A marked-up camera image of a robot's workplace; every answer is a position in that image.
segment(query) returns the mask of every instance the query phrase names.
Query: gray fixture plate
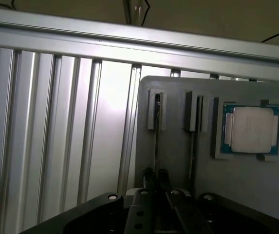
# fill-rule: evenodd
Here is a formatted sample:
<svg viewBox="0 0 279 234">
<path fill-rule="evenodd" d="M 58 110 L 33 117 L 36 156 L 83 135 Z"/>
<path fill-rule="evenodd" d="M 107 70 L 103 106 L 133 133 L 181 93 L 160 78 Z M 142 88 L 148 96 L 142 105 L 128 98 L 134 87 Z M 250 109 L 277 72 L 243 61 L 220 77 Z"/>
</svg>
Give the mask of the gray fixture plate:
<svg viewBox="0 0 279 234">
<path fill-rule="evenodd" d="M 216 156 L 218 152 L 214 152 L 215 139 L 217 144 L 221 141 L 219 127 L 222 124 L 215 111 L 216 100 L 219 104 L 235 101 L 242 105 L 259 105 L 260 100 L 279 104 L 279 83 L 145 77 L 139 86 L 135 186 L 141 185 L 143 170 L 153 168 L 154 164 L 155 132 L 148 129 L 148 112 L 149 93 L 155 90 L 166 93 L 165 119 L 158 147 L 159 168 L 168 169 L 172 186 L 190 190 L 190 156 L 196 147 L 195 196 L 217 193 L 279 219 L 279 153 L 277 160 L 267 161 L 243 154 L 221 159 Z M 207 125 L 197 133 L 184 129 L 186 93 L 189 92 L 208 98 L 207 111 L 202 115 L 202 120 L 207 118 Z M 192 145 L 195 135 L 197 143 Z"/>
</svg>

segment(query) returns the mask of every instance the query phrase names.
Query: vertical aluminum profile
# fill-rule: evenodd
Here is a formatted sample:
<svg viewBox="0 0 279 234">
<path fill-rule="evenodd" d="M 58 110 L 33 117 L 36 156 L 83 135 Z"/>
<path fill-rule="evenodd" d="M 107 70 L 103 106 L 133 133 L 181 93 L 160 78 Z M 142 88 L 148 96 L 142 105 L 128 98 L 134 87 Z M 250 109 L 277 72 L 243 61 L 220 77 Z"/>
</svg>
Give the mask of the vertical aluminum profile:
<svg viewBox="0 0 279 234">
<path fill-rule="evenodd" d="M 48 133 L 45 178 L 41 198 L 41 221 L 59 214 L 63 207 L 77 59 L 62 56 L 60 71 L 56 72 L 56 75 L 58 78 L 53 87 L 52 113 L 49 123 L 51 126 Z"/>
<path fill-rule="evenodd" d="M 122 155 L 119 172 L 119 182 L 117 192 L 125 195 L 128 185 L 130 155 L 135 128 L 135 118 L 138 100 L 138 87 L 141 67 L 134 66 L 131 72 L 128 105 L 126 110 L 126 120 L 123 134 Z"/>
<path fill-rule="evenodd" d="M 130 74 L 131 64 L 102 63 L 88 200 L 117 191 Z"/>
<path fill-rule="evenodd" d="M 50 112 L 54 68 L 53 55 L 39 55 L 29 170 L 26 175 L 26 206 L 24 208 L 22 231 L 38 223 L 39 191 L 42 189 L 41 177 L 45 162 L 45 145 L 48 131 L 47 120 Z"/>
<path fill-rule="evenodd" d="M 6 189 L 4 228 L 9 233 L 22 231 L 26 200 L 27 174 L 32 140 L 38 54 L 23 51 L 17 73 L 9 140 L 10 169 Z"/>
<path fill-rule="evenodd" d="M 74 98 L 73 130 L 71 135 L 68 172 L 66 174 L 65 196 L 62 211 L 69 210 L 77 205 L 91 69 L 92 60 L 81 58 L 79 61 L 78 81 Z"/>
<path fill-rule="evenodd" d="M 85 134 L 83 142 L 83 154 L 80 167 L 80 180 L 78 187 L 77 204 L 87 201 L 88 185 L 90 178 L 91 159 L 93 152 L 93 140 L 95 132 L 96 112 L 98 104 L 98 94 L 101 75 L 101 62 L 95 61 L 92 64 L 90 76 L 90 87 L 86 110 Z"/>
<path fill-rule="evenodd" d="M 14 51 L 0 49 L 0 233 L 3 233 L 5 187 L 8 172 L 7 140 L 11 115 L 12 84 L 14 80 Z"/>
</svg>

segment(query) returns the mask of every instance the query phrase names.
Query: metal channel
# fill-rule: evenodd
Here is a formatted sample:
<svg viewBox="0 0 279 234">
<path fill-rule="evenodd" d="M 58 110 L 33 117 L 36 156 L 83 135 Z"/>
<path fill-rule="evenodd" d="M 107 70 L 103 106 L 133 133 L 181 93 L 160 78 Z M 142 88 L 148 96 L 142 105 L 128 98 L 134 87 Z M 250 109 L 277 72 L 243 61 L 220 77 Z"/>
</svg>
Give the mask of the metal channel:
<svg viewBox="0 0 279 234">
<path fill-rule="evenodd" d="M 38 54 L 23 51 L 20 61 L 8 155 L 10 157 L 10 168 L 7 180 L 4 228 L 9 233 L 22 231 L 28 183 L 27 174 L 30 160 Z"/>
<path fill-rule="evenodd" d="M 90 88 L 88 95 L 88 105 L 86 111 L 85 135 L 83 144 L 83 155 L 80 167 L 79 188 L 77 196 L 77 204 L 87 201 L 88 186 L 90 180 L 90 168 L 93 152 L 93 140 L 95 133 L 96 112 L 98 104 L 101 62 L 94 61 L 92 64 L 92 72 L 90 77 Z"/>
<path fill-rule="evenodd" d="M 126 111 L 126 120 L 123 134 L 122 155 L 120 163 L 120 172 L 118 180 L 119 194 L 125 195 L 127 191 L 127 183 L 130 168 L 131 147 L 134 136 L 135 118 L 138 100 L 138 87 L 141 74 L 141 67 L 133 66 L 130 78 L 130 89 L 128 97 L 128 105 Z"/>
<path fill-rule="evenodd" d="M 80 168 L 83 154 L 86 113 L 89 101 L 92 60 L 81 58 L 79 61 L 78 81 L 74 98 L 74 117 L 68 160 L 68 173 L 65 185 L 65 197 L 62 211 L 77 205 L 80 180 Z"/>
<path fill-rule="evenodd" d="M 117 191 L 131 70 L 127 63 L 102 63 L 88 200 Z"/>
<path fill-rule="evenodd" d="M 38 223 L 39 193 L 42 188 L 41 177 L 45 163 L 45 146 L 48 131 L 47 120 L 50 113 L 49 108 L 55 69 L 54 61 L 53 55 L 39 55 L 29 170 L 26 175 L 26 206 L 23 213 L 22 230 L 29 229 Z"/>
<path fill-rule="evenodd" d="M 59 78 L 56 79 L 53 87 L 53 110 L 49 123 L 51 128 L 48 135 L 41 221 L 63 210 L 77 59 L 62 56 L 60 72 L 56 72 L 56 75 Z"/>
<path fill-rule="evenodd" d="M 155 47 L 146 48 L 142 46 L 142 48 L 133 49 L 129 48 L 129 44 L 123 42 L 118 42 L 118 45 L 115 46 L 115 44 L 97 44 L 95 41 L 89 42 L 88 40 L 86 42 L 75 41 L 71 38 L 51 39 L 49 37 L 39 37 L 36 33 L 29 32 L 28 35 L 21 32 L 15 33 L 11 30 L 0 31 L 0 45 L 22 50 L 129 61 L 223 76 L 279 81 L 278 63 L 264 64 L 251 59 L 242 62 L 232 59 L 232 57 L 228 57 L 229 61 L 224 61 L 214 57 L 214 55 L 198 58 L 192 52 L 188 53 L 174 48 L 159 50 Z"/>
<path fill-rule="evenodd" d="M 130 27 L 111 23 L 100 23 L 82 19 L 67 19 L 56 16 L 13 12 L 0 9 L 0 25 L 18 27 L 25 30 L 38 30 L 93 36 L 97 39 L 130 41 L 138 44 L 166 45 L 187 50 L 202 50 L 215 53 L 228 53 L 238 56 L 259 58 L 279 58 L 279 46 L 256 42 L 221 39 L 190 33 L 169 32 L 148 28 Z"/>
<path fill-rule="evenodd" d="M 14 51 L 0 49 L 0 233 L 3 227 L 5 186 L 7 177 L 7 138 L 10 118 L 10 99 L 14 75 Z"/>
<path fill-rule="evenodd" d="M 140 80 L 142 78 L 146 77 L 146 76 L 169 77 L 169 76 L 171 76 L 171 70 L 168 69 L 168 68 L 161 68 L 161 67 L 142 66 Z M 129 165 L 129 176 L 128 176 L 128 182 L 127 182 L 127 190 L 134 188 L 136 141 L 137 141 L 137 108 L 136 108 L 136 116 L 135 116 L 133 141 L 132 141 L 131 153 L 130 153 L 130 165 Z"/>
</svg>

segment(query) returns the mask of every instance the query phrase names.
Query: metal slot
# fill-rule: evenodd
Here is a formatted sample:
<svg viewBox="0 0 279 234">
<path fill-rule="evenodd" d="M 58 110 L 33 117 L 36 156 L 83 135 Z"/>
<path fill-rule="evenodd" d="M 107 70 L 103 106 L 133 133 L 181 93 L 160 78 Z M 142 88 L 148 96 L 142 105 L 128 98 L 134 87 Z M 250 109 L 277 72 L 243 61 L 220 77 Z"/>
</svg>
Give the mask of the metal slot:
<svg viewBox="0 0 279 234">
<path fill-rule="evenodd" d="M 201 122 L 199 131 L 207 132 L 209 94 L 206 92 L 188 92 L 186 93 L 185 104 L 185 130 L 196 131 L 197 105 L 200 104 L 198 111 L 201 112 L 199 121 Z"/>
<path fill-rule="evenodd" d="M 181 76 L 181 72 L 179 70 L 171 70 L 170 76 L 171 77 L 180 77 Z"/>
<path fill-rule="evenodd" d="M 154 171 L 159 171 L 158 165 L 158 147 L 159 147 L 159 135 L 160 135 L 160 124 L 162 123 L 162 93 L 155 95 L 154 103 L 154 124 L 155 124 L 155 148 L 154 148 Z"/>
<path fill-rule="evenodd" d="M 149 107 L 148 107 L 148 126 L 147 128 L 149 130 L 154 130 L 155 128 L 155 103 L 156 103 L 156 97 L 157 95 L 160 95 L 160 103 L 162 105 L 161 114 L 162 119 L 160 122 L 160 129 L 165 130 L 165 122 L 166 122 L 166 105 L 167 105 L 167 94 L 164 90 L 158 90 L 158 89 L 150 89 L 149 90 Z"/>
</svg>

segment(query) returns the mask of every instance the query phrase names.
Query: ceiling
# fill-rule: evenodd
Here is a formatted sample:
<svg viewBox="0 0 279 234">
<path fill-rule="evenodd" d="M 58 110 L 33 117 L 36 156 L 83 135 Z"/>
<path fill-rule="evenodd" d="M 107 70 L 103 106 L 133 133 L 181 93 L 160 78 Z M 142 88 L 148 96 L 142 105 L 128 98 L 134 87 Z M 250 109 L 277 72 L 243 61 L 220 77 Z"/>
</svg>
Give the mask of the ceiling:
<svg viewBox="0 0 279 234">
<path fill-rule="evenodd" d="M 9 4 L 10 0 L 0 0 Z M 262 41 L 279 33 L 276 0 L 149 0 L 145 27 Z M 19 11 L 126 23 L 122 0 L 15 0 Z M 267 43 L 279 44 L 279 37 Z"/>
</svg>

